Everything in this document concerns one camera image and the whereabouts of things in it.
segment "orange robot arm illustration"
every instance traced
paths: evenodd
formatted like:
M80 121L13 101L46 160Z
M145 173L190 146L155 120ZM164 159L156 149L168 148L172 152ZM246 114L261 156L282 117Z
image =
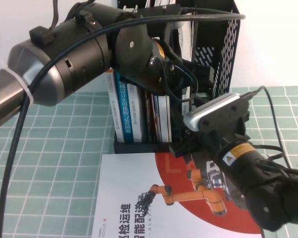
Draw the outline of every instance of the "orange robot arm illustration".
M158 186L154 184L144 197L140 196L140 203L143 205L145 214L148 206L152 203L156 194L161 194L166 205L173 205L174 202L192 201L205 199L213 214L221 216L225 215L227 210L219 192L209 190L204 184L200 170L189 170L187 172L188 179L192 181L195 191L172 194L172 187L169 185Z

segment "book spine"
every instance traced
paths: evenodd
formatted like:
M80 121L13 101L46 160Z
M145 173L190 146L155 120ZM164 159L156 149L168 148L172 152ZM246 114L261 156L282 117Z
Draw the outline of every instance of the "book spine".
M154 125L154 131L155 131L155 138L157 141L159 141L159 136L158 136L158 121L157 121L157 115L155 113L155 105L154 105L154 96L151 94L151 112L152 112L152 117L153 117L153 125Z
M160 118L160 128L161 128L161 141L169 142L166 96L159 96L158 103L159 103L159 118Z
M134 142L143 142L146 134L144 125L143 92L139 87L130 83L127 84L127 87Z
M119 101L117 96L117 88L114 78L114 72L112 69L106 72L107 76L107 87L108 87L108 96L111 106L111 111L113 114L114 126L116 131L116 137L118 142L124 143L124 132L121 122L121 115L119 111Z
M166 96L167 101L167 117L168 117L168 134L169 134L169 142L172 142L172 132L171 132L171 114L170 114L170 98Z
M158 129L158 141L162 142L162 136L161 136L161 121L160 121L160 111L159 111L159 100L158 96L153 97L154 101L154 112L155 116L157 117L157 129Z
M151 96L149 92L145 92L145 108L146 108L146 123L147 123L147 139L149 143L153 142L153 121L151 113Z
M122 118L122 126L124 131L125 142L134 142L133 129L131 125L131 116L128 100L127 84L120 81L120 74L115 72L117 92L120 106L120 113Z
M190 98L190 87L185 88L186 92L182 94L182 99ZM182 115L184 116L186 113L190 111L190 102L182 103Z

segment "blue book spine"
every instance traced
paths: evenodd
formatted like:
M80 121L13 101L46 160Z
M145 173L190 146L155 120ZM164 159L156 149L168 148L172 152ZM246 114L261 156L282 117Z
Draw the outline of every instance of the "blue book spine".
M122 126L124 131L125 142L134 142L127 84L120 81L120 74L115 72L115 79L117 83L117 92L119 100L119 108L122 119Z

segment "white zip tie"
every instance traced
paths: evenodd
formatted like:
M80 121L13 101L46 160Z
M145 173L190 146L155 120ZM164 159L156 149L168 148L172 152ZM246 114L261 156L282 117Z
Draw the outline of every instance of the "white zip tie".
M28 95L29 99L30 99L30 105L29 107L33 104L34 99L33 99L33 95L30 92L30 89L28 88L28 85L26 85L26 83L24 82L23 78L20 77L16 72L14 72L12 69L10 69L8 67L8 65L4 62L3 60L3 55L2 55L2 37L0 34L0 62L1 62L1 67L7 71L8 73L10 73L13 77L16 78L16 80L18 80L18 82L20 83L21 87L23 88L23 90L25 91L25 93Z
M21 87L23 88L23 90L25 91L25 93L28 95L29 99L30 99L30 105L31 106L34 102L33 99L33 95L30 92L30 89L28 88L28 86L25 84L23 78L21 78L16 72L14 72L12 69L8 68L8 66L6 66L5 68L3 68L4 70L6 70L8 73L10 73L13 77L16 78L16 80L18 80L18 82L20 83Z

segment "tabletop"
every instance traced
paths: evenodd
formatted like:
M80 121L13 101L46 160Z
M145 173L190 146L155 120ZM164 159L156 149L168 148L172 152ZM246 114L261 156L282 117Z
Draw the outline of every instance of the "tabletop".
M233 88L245 93L255 88ZM270 87L285 151L298 168L298 86ZM278 145L264 92L250 103L252 142ZM0 128L0 187L17 117ZM4 220L4 238L90 238L101 155L113 153L114 127L104 93L75 93L54 107L33 105L21 135ZM288 224L266 238L297 238Z

